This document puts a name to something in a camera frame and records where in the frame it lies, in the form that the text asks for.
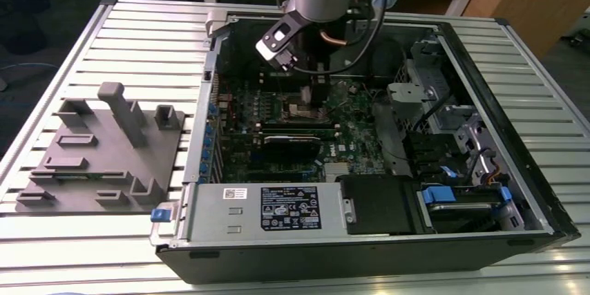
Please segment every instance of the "blue latch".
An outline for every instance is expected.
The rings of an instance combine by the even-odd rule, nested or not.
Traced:
[[[201,163],[201,166],[198,167],[198,172],[207,173],[208,169],[209,169],[209,167],[207,166],[207,164]]]
[[[202,145],[204,145],[205,148],[211,147],[212,143],[213,143],[213,141],[208,137],[205,137],[202,139]]]
[[[512,194],[510,193],[510,189],[507,187],[502,187],[499,189],[499,193],[502,194],[504,202],[508,202],[512,199]]]
[[[448,186],[431,186],[421,191],[424,203],[449,203],[456,202],[452,189]]]
[[[216,115],[217,114],[217,108],[215,107],[213,104],[209,104],[209,114],[211,115]]]
[[[153,209],[150,210],[150,222],[170,222],[172,210]]]

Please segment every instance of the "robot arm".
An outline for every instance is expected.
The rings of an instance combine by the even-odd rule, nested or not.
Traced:
[[[395,1],[291,0],[287,6],[291,11],[256,43],[257,52],[277,69],[321,74],[323,72],[315,70],[320,66],[324,70],[329,67],[329,54],[337,47],[347,45],[347,22],[357,19],[371,20],[372,7],[380,12],[375,31],[367,40],[368,45],[383,23],[383,8],[391,7]]]

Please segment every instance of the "metal bracket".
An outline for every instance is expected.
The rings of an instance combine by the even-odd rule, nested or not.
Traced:
[[[207,31],[207,37],[213,37],[213,31],[220,29],[228,20],[227,10],[211,10],[207,13],[207,20],[204,21],[204,29]]]
[[[341,200],[341,209],[344,210],[344,220],[347,224],[356,222],[356,214],[353,213],[353,202],[349,199]]]

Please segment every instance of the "gray 3d-printed part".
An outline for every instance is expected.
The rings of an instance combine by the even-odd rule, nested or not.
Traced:
[[[61,118],[65,126],[73,128],[85,128],[82,115],[92,114],[92,109],[82,99],[68,99],[61,104],[61,107],[54,115]]]
[[[98,143],[92,134],[64,135],[56,142],[60,146],[94,146]]]
[[[96,202],[104,207],[126,205],[129,199],[120,190],[96,190]]]
[[[158,105],[156,107],[156,116],[153,119],[156,120],[157,128],[161,131],[176,131],[180,129],[180,123],[172,105]]]
[[[146,144],[145,136],[141,132],[136,117],[133,116],[133,112],[129,109],[126,100],[122,97],[124,90],[125,88],[122,84],[117,82],[102,82],[98,88],[98,99],[108,104],[112,111],[112,117],[125,133],[130,145],[137,148]]]
[[[90,110],[80,99],[64,101],[60,117],[66,121],[30,171],[16,199],[18,212],[141,213],[165,198],[184,113],[169,105],[141,112],[120,95],[121,86],[106,88],[102,95],[110,96],[114,113]],[[126,114],[122,121],[120,114]],[[129,123],[144,138],[142,146],[132,145],[137,135],[124,131]]]

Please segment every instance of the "gray post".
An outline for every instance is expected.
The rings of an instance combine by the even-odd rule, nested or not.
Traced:
[[[129,105],[122,97],[125,88],[117,82],[102,82],[98,89],[98,99],[108,104],[112,111],[112,117],[122,130],[126,139],[133,148],[138,148],[146,144],[144,133],[136,121],[136,117],[130,113]]]

